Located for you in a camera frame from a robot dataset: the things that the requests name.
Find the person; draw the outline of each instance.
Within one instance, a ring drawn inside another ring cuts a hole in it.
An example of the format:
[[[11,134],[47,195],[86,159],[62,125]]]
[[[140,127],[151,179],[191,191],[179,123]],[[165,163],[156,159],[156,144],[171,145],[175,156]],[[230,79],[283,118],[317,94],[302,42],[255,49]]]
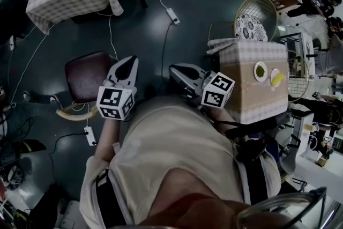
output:
[[[319,51],[315,57],[316,75],[336,73],[343,75],[343,44],[339,37],[334,34],[328,51]]]
[[[297,17],[302,14],[318,14],[328,18],[333,15],[334,7],[342,3],[342,0],[302,0],[300,7],[290,10],[289,17]]]
[[[334,149],[332,148],[332,144],[328,144],[324,141],[317,142],[317,145],[314,151],[322,153],[325,159],[329,159],[330,155],[333,154]]]
[[[36,95],[30,93],[29,91],[24,91],[23,92],[23,98],[24,98],[24,102],[36,102],[37,103],[37,99],[35,98]],[[57,95],[52,94],[49,96],[49,100],[50,100],[50,105],[52,106],[53,109],[63,109],[62,104],[58,98]]]
[[[209,109],[218,121],[234,121],[225,110]],[[242,181],[231,141],[231,125],[209,121],[180,98],[155,97],[140,105],[118,151],[120,123],[106,119],[94,156],[87,161],[80,212],[91,229],[97,218],[92,186],[110,169],[132,223],[176,228],[230,228],[243,209]],[[278,194],[280,174],[266,158],[269,194]],[[281,219],[263,219],[266,228]]]
[[[290,101],[295,100],[295,98],[291,96],[288,97]],[[294,101],[294,104],[301,104],[309,108],[310,110],[307,112],[303,112],[303,115],[307,113],[314,113],[314,122],[318,122],[320,124],[327,124],[320,126],[320,130],[328,131],[331,129],[342,128],[343,102],[329,95],[322,95],[322,99],[324,99],[325,101],[300,98]],[[297,110],[293,110],[292,112],[295,115],[297,114]]]
[[[332,92],[343,93],[343,83],[332,84]]]

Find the extension cord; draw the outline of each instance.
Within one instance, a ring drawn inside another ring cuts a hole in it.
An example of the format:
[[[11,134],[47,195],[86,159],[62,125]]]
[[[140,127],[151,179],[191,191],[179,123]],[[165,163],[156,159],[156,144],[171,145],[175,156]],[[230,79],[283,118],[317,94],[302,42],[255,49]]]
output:
[[[169,15],[170,19],[174,23],[174,25],[178,25],[180,23],[180,20],[177,18],[175,12],[172,8],[166,9],[167,14]]]
[[[95,146],[96,145],[96,141],[95,141],[95,138],[94,138],[94,133],[93,133],[92,127],[86,126],[85,127],[85,134],[86,134],[86,137],[87,137],[87,140],[88,140],[88,144],[90,146]]]
[[[10,37],[10,50],[11,51],[14,50],[14,36],[13,35]]]

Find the floor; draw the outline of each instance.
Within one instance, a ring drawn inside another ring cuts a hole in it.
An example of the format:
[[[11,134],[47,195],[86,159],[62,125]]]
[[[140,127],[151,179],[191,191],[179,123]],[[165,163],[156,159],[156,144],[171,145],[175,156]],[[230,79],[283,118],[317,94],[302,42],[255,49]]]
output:
[[[169,17],[159,0],[146,0],[149,8],[143,10],[138,0],[120,0],[124,13],[111,17],[113,44],[119,59],[130,55],[139,58],[138,93],[142,95],[148,84],[160,85],[161,50],[165,39]],[[165,52],[163,75],[168,76],[168,66],[173,63],[193,63],[210,69],[209,61],[204,59],[207,50],[208,29],[217,21],[232,21],[244,0],[162,0],[172,7],[181,23],[169,30]],[[91,20],[75,24],[66,20],[50,31],[36,52],[18,87],[14,101],[20,106],[24,90],[34,91],[45,96],[57,94],[63,105],[71,103],[68,86],[64,76],[64,64],[76,57],[95,51],[105,50],[111,55],[114,51],[110,44],[109,18],[94,15]],[[33,25],[28,24],[26,33]],[[11,97],[28,60],[44,35],[35,29],[23,42],[17,44],[10,67]],[[10,51],[1,48],[0,72],[7,77]],[[26,173],[25,182],[14,192],[12,201],[21,209],[36,205],[42,194],[54,183],[51,161],[48,153],[54,149],[59,136],[83,132],[85,122],[64,120],[46,106],[25,105],[34,119],[27,138],[43,143],[45,151],[22,156],[20,164]],[[20,108],[13,110],[13,124],[22,123],[27,118]],[[99,138],[103,119],[97,116],[89,121],[96,138]],[[94,153],[84,136],[65,137],[58,142],[53,154],[57,183],[62,185],[71,198],[79,199],[81,184],[87,159]]]

